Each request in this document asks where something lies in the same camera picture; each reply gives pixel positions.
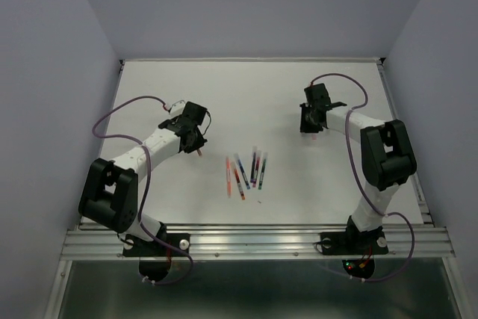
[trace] pen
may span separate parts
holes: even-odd
[[[257,155],[255,157],[255,169],[254,169],[254,184],[252,185],[255,188],[257,184],[257,177],[259,174],[259,164],[261,163],[261,151],[257,151]]]
[[[240,178],[239,178],[238,169],[236,168],[236,164],[234,162],[231,162],[231,167],[232,167],[232,170],[234,171],[234,174],[236,176],[236,181],[238,182],[238,190],[239,190],[239,193],[240,193],[240,197],[244,201],[246,199],[246,196],[244,196],[244,191],[242,191],[242,186],[240,185]]]
[[[264,153],[264,157],[262,158],[261,178],[259,179],[259,190],[262,189],[262,182],[264,181],[264,171],[266,170],[266,163],[267,163],[267,152]]]
[[[231,198],[231,164],[229,157],[226,156],[226,181],[227,181],[227,197]]]
[[[249,186],[249,182],[247,181],[246,172],[244,171],[244,167],[242,167],[242,162],[240,162],[239,154],[235,153],[234,158],[236,162],[238,163],[240,173],[242,173],[242,177],[244,179],[244,183],[246,184],[247,189],[250,190],[251,187]]]
[[[255,169],[255,153],[257,152],[257,146],[252,148],[252,166],[251,166],[251,183],[254,184],[254,169]]]

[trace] white table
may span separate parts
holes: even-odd
[[[374,62],[126,62],[115,106],[148,94],[170,104],[180,99],[196,102],[212,114],[202,158],[195,153],[182,153],[156,168],[146,213],[165,223],[346,223],[360,193],[353,180],[344,136],[326,130],[314,140],[299,132],[303,89],[315,76],[326,72],[351,75],[365,86],[370,102],[361,110],[363,114],[392,119]],[[324,82],[333,102],[363,102],[360,89],[348,80],[334,77]],[[167,115],[153,100],[136,102],[113,115],[108,134],[145,139]],[[127,140],[106,140],[101,157],[113,158],[133,146]],[[249,177],[253,146],[269,154],[263,189],[246,190],[243,201],[233,177],[229,199],[226,156],[239,152]],[[357,143],[353,143],[353,154],[361,173]],[[399,189],[389,211],[400,211],[412,223],[423,223],[410,179]],[[393,217],[385,222],[402,223]]]

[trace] metal frame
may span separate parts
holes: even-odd
[[[163,61],[334,61],[374,62],[382,79],[385,94],[393,117],[396,110],[390,96],[382,63],[377,58],[218,58],[218,59],[161,59]],[[435,228],[426,205],[418,177],[412,177],[423,225],[415,225],[415,258],[442,258],[450,281],[459,313],[462,318],[473,317],[465,286],[456,264],[455,253],[445,228]],[[324,260],[330,257],[318,253],[313,243],[319,241],[318,233],[342,230],[336,225],[168,225],[168,232],[190,233],[190,254],[197,261],[243,261],[243,260]],[[390,253],[381,258],[405,258],[409,254],[410,234],[403,225],[384,226]],[[60,263],[50,295],[45,318],[58,318],[66,290],[72,261],[136,261],[137,258],[122,256],[123,246],[116,233],[89,221],[80,222],[73,231],[68,231],[60,255]],[[159,258],[142,258],[157,260]]]

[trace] white wall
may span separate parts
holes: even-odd
[[[421,0],[385,70],[433,218],[478,314],[478,0]]]
[[[119,64],[87,0],[0,9],[0,317],[42,318]]]
[[[121,58],[386,56],[419,0],[89,0]]]

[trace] robotic arm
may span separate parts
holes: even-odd
[[[324,84],[309,86],[304,91],[307,102],[300,105],[300,131],[318,133],[328,128],[346,134],[350,110],[346,104],[332,103]],[[384,122],[352,112],[348,134],[361,145],[361,167],[367,180],[364,193],[380,214],[362,196],[345,232],[320,234],[322,252],[325,255],[360,255],[371,248],[374,254],[387,254],[382,214],[399,186],[417,169],[406,127],[399,120]]]
[[[142,144],[149,150],[151,170],[177,153],[199,150],[206,143],[198,126],[202,125],[207,113],[206,108],[192,102],[172,106],[172,118],[161,123]],[[152,242],[152,238],[140,228],[137,218],[138,184],[148,171],[142,146],[109,161],[96,159],[90,166],[78,210],[81,215],[118,234]],[[166,240],[163,223],[145,214],[141,222],[157,238]]]

